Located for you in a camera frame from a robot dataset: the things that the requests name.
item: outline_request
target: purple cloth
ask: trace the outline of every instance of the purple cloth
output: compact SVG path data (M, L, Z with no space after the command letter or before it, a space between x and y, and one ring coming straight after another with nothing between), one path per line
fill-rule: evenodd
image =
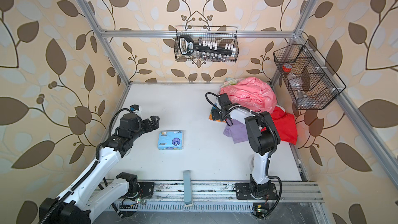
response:
M222 134L227 137L232 137L234 144L249 140L246 126L235 119L232 120L232 126L229 127L227 125Z

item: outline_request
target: wallpaper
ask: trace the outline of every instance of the wallpaper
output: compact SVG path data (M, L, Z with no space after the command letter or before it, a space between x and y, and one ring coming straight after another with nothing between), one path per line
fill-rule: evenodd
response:
M321 189L336 224L390 224L398 218L398 191L336 101L324 110L296 110L285 84L278 103L296 117L296 146Z
M87 0L107 30L167 30L169 25L293 30L306 0Z
M398 156L398 0L319 0L304 37L347 85L346 92Z
M174 39L113 38L111 45L132 82L206 83L253 75L268 82L276 71L272 52L286 42L283 38L238 38L237 62L178 62ZM108 73L114 75L112 67Z
M0 0L0 11L0 213L37 223L91 161L124 85L74 0Z

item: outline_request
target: metal grate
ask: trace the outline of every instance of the metal grate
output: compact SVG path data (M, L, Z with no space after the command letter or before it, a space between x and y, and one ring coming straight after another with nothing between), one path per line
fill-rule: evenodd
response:
M194 203L185 207L182 202L147 202L146 205L136 204L119 209L123 211L148 211L148 212L252 212L252 202L203 202Z
M293 44L276 50L274 60L286 84L296 109L324 109L346 85L325 60L320 65L311 55L306 45ZM341 84L335 85L326 75L324 69L336 75Z
M174 54L177 62L236 62L237 27L176 26Z

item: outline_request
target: red cloth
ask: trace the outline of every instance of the red cloth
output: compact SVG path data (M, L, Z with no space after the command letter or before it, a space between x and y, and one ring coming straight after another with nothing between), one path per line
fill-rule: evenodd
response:
M271 113L271 118L274 121L281 140L296 144L297 128L293 114L286 113L280 107L276 106L274 111Z

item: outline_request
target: hanging wire basket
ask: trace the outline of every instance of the hanging wire basket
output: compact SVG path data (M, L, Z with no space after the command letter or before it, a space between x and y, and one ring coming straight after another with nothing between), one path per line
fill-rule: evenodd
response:
M310 52L313 49L314 45L307 40L304 45L292 44L273 53L296 109L322 110L346 88L325 57L321 55L325 64L315 60Z

